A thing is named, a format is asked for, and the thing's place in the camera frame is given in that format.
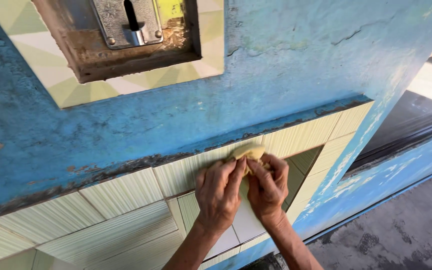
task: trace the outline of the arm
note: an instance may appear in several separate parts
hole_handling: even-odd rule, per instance
[[[199,215],[186,239],[163,270],[196,270],[219,237],[233,223],[241,203],[239,188],[246,168],[246,158],[216,162],[196,177]]]
[[[248,166],[254,172],[249,177],[248,200],[256,217],[261,221],[291,270],[322,270],[316,258],[291,227],[281,209],[288,195],[288,164],[276,156],[261,157],[274,170],[274,174],[253,160]]]

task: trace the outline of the hand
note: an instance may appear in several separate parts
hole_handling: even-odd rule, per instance
[[[256,217],[269,230],[282,226],[288,218],[281,209],[288,196],[289,166],[285,160],[274,155],[263,154],[262,162],[274,169],[274,175],[254,160],[248,166],[254,175],[249,175],[248,200]]]
[[[202,169],[196,177],[196,199],[199,215],[194,226],[220,236],[233,223],[241,203],[239,189],[246,168],[246,157],[226,163],[218,161]]]

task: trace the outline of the left hand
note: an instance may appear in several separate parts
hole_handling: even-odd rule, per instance
[[[202,169],[196,177],[196,199],[199,215],[194,226],[214,236],[220,236],[233,223],[241,203],[239,189],[246,168],[246,157],[226,163],[217,161]]]

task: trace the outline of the right hand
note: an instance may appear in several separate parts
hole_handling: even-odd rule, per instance
[[[262,162],[269,164],[274,174],[254,160],[247,160],[254,175],[249,177],[248,200],[256,217],[268,230],[279,227],[287,221],[286,213],[281,209],[288,196],[288,163],[274,155],[263,154]]]

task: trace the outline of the gray floor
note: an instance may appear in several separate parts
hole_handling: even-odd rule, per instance
[[[432,178],[308,248],[327,270],[432,270]],[[285,269],[278,255],[265,260],[279,263],[246,269]]]

